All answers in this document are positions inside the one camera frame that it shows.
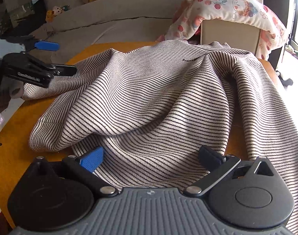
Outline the left hand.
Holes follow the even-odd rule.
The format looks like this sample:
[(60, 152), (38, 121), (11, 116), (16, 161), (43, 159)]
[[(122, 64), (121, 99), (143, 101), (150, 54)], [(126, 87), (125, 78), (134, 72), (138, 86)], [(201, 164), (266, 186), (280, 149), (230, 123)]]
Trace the left hand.
[(0, 113), (8, 107), (11, 99), (21, 98), (23, 92), (23, 82), (16, 79), (3, 77), (0, 85)]

